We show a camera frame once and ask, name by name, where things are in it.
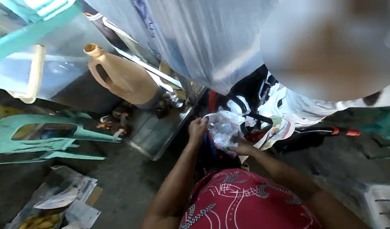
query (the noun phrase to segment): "hand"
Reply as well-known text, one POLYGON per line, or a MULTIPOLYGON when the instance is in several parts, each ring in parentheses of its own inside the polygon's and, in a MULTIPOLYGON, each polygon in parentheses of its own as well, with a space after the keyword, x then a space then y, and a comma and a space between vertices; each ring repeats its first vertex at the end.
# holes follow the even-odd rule
POLYGON ((197 118, 191 122, 189 125, 189 142, 194 142, 200 144, 203 140, 203 136, 205 135, 208 129, 208 121, 209 117, 197 118))
POLYGON ((239 137, 233 137, 231 139, 233 142, 238 143, 238 147, 228 147, 230 151, 237 153, 239 156, 255 156, 258 153, 262 153, 261 150, 253 146, 252 143, 246 141, 245 139, 239 137))

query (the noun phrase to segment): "chair backrest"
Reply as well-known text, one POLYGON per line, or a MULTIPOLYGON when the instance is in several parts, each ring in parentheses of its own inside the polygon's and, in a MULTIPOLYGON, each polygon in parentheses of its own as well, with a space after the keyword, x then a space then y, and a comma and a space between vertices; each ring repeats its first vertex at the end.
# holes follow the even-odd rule
POLYGON ((36 123, 75 124, 77 125, 77 130, 83 129, 83 126, 76 122, 76 118, 38 114, 18 114, 8 116, 0 120, 0 154, 65 150, 77 139, 49 138, 38 140, 12 140, 12 136, 19 130, 19 128, 26 124, 36 123))

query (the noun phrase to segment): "plastic chair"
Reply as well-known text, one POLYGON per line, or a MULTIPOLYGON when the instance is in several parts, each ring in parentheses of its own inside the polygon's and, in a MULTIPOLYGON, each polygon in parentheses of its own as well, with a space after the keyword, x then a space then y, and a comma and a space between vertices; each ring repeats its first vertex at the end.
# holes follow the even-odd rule
POLYGON ((18 114, 0 119, 0 154, 3 153, 25 153, 25 152, 39 152, 47 151, 39 158, 24 160, 24 161, 11 161, 0 164, 13 164, 13 163, 33 163, 41 162, 54 157, 63 158, 75 158, 75 159, 91 159, 91 160, 103 160, 104 157, 100 156, 88 156, 80 153, 66 151, 68 147, 79 147, 79 145, 73 144, 75 140, 88 140, 88 141, 108 141, 108 142, 121 142, 121 138, 114 138, 113 136, 97 133, 90 130, 85 130, 81 121, 83 119, 91 119, 90 116, 84 113, 73 114, 67 111, 68 117, 59 116, 46 116, 38 114, 18 114), (12 136, 18 131, 19 128, 26 124, 36 123, 67 123, 77 125, 75 133, 68 138, 49 138, 38 140, 12 140, 12 136))

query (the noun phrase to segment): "person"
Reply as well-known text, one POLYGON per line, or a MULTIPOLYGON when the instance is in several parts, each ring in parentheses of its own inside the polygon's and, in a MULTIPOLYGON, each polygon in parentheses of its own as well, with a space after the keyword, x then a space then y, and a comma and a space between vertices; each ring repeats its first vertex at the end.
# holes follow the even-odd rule
POLYGON ((229 149, 254 157, 275 182, 240 168, 212 172, 194 186, 188 204, 207 127, 207 118, 190 123, 189 142, 148 208, 141 229, 368 228, 308 176, 246 141, 229 149))

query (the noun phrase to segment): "teal plastic object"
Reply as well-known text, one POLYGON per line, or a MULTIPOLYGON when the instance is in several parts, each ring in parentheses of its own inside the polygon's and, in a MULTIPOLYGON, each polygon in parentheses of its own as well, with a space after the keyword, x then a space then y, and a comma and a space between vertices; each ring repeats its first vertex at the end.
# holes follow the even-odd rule
MULTIPOLYGON (((0 1, 6 7, 12 8, 15 4, 8 4, 10 1, 0 1)), ((82 13, 78 3, 73 3, 71 6, 61 11, 58 14, 51 12, 52 17, 41 17, 41 20, 36 21, 24 28, 18 29, 6 36, 0 38, 0 60, 13 53, 22 51, 31 44, 37 44, 38 40, 44 35, 53 31, 55 28, 75 18, 76 15, 82 13)))
POLYGON ((73 144, 75 140, 88 141, 107 141, 107 142, 121 142, 121 138, 114 138, 113 136, 97 133, 83 128, 82 121, 86 118, 91 118, 87 114, 79 113, 68 117, 46 116, 38 114, 18 114, 0 119, 0 154, 3 153, 25 153, 25 152, 39 152, 47 151, 44 155, 36 159, 25 161, 11 161, 0 164, 13 163, 33 163, 41 162, 54 157, 74 158, 74 159, 90 159, 103 160, 104 157, 88 156, 80 153, 70 152, 66 149, 68 147, 79 147, 73 144), (36 123, 67 123, 77 125, 77 129, 73 136, 68 138, 49 138, 38 140, 12 140, 12 136, 26 124, 36 123))

